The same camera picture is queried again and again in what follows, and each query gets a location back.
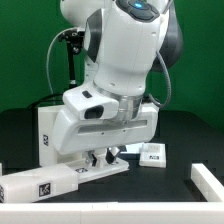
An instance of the green backdrop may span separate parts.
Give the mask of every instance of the green backdrop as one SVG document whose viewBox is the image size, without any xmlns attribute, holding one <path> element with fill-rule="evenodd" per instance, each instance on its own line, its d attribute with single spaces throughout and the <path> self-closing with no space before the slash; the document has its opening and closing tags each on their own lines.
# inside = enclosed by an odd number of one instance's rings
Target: green backdrop
<svg viewBox="0 0 224 224">
<path fill-rule="evenodd" d="M 70 27 L 59 0 L 5 0 L 0 8 L 0 112 L 23 108 L 50 94 L 45 62 L 51 40 Z M 167 110 L 190 111 L 224 132 L 224 1 L 175 0 L 184 36 L 181 60 L 170 69 L 173 96 Z M 68 86 L 66 45 L 52 51 L 55 92 Z M 76 58 L 78 81 L 83 64 Z M 147 92 L 165 99 L 161 74 L 150 74 Z"/>
</svg>

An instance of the table surface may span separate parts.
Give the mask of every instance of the table surface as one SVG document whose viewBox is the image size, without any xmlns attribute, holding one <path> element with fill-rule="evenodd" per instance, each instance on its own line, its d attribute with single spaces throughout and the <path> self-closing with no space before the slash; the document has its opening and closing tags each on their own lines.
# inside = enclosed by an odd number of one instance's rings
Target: table surface
<svg viewBox="0 0 224 224">
<path fill-rule="evenodd" d="M 203 163 L 224 183 L 224 134 L 189 112 L 160 111 L 151 142 L 166 144 L 167 168 L 141 167 L 139 155 L 122 154 L 129 170 L 88 183 L 79 190 L 41 202 L 200 202 L 190 180 L 191 164 Z M 37 110 L 0 114 L 3 174 L 38 167 Z"/>
</svg>

